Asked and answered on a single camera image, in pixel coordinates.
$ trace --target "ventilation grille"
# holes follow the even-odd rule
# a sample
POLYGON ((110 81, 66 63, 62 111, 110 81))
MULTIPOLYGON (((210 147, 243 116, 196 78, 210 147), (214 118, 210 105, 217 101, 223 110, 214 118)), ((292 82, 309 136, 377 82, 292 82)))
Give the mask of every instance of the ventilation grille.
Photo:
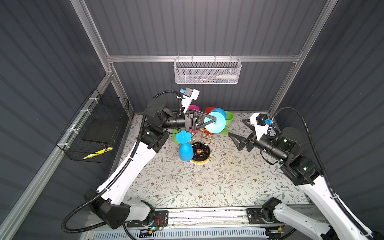
MULTIPOLYGON (((152 233, 151 237, 139 237, 140 230, 128 230, 135 239, 198 239, 198 238, 233 238, 258 237, 268 238, 265 229, 258 227, 228 227, 228 228, 191 228, 164 229, 152 233)), ((129 240, 124 230, 95 231, 93 240, 129 240)))

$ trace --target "magenta cup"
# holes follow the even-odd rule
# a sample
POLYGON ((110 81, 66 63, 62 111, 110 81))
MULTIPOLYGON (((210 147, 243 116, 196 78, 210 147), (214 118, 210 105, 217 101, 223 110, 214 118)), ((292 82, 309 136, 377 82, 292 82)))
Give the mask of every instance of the magenta cup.
POLYGON ((188 108, 188 110, 200 110, 199 109, 199 107, 198 106, 196 106, 196 105, 189 105, 189 108, 188 108))

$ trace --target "floral tablecloth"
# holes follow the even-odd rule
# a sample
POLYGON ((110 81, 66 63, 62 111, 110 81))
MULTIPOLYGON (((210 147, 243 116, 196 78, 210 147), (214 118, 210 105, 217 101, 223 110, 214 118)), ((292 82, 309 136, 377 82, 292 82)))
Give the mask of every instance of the floral tablecloth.
MULTIPOLYGON (((241 119, 251 115, 234 113, 229 131, 248 136, 251 131, 241 119)), ((141 119, 142 115, 135 115, 120 162, 136 141, 141 119)), ((200 137, 201 133, 195 136, 198 140, 200 137)), ((211 155, 204 165, 183 162, 179 145, 169 137, 133 181, 124 199, 145 200, 157 208, 261 205, 271 197, 285 204, 308 203, 304 193, 280 171, 280 165, 270 166, 257 149, 239 152, 232 140, 221 134, 212 136, 209 147, 211 155)))

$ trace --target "corrugated wall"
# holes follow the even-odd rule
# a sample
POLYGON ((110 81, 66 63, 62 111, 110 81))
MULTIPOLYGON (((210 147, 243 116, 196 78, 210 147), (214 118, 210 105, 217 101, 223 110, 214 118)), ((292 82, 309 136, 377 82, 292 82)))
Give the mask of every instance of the corrugated wall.
POLYGON ((86 0, 110 55, 297 54, 316 0, 86 0))
MULTIPOLYGON (((268 110, 292 63, 243 63, 238 84, 176 84, 172 63, 115 63, 135 112, 142 112, 157 93, 186 86, 200 91, 192 104, 226 111, 268 110)), ((176 95, 162 97, 167 107, 178 109, 176 95)))
MULTIPOLYGON (((362 222, 381 232, 383 12, 384 1, 339 0, 280 105, 305 117, 336 193, 362 222)), ((288 110, 277 121, 303 129, 288 110)), ((306 154, 313 157, 309 149, 306 154)))
MULTIPOLYGON (((0 1, 0 222, 104 75, 69 1, 0 1)), ((61 219, 105 174, 63 159, 15 239, 77 239, 61 219)))
MULTIPOLYGON (((86 0, 110 55, 294 55, 324 0, 86 0)), ((238 84, 191 85, 199 107, 267 110, 290 63, 243 63, 238 84)), ((135 112, 179 89, 169 63, 115 63, 135 112)), ((176 102, 168 106, 175 110, 176 102)))

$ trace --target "red cup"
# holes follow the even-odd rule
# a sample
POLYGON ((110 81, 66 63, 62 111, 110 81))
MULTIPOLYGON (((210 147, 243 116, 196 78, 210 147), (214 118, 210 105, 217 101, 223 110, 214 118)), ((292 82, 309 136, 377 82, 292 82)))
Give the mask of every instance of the red cup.
POLYGON ((205 109, 205 113, 208 114, 208 113, 210 113, 213 109, 215 109, 215 107, 207 107, 207 108, 205 109))

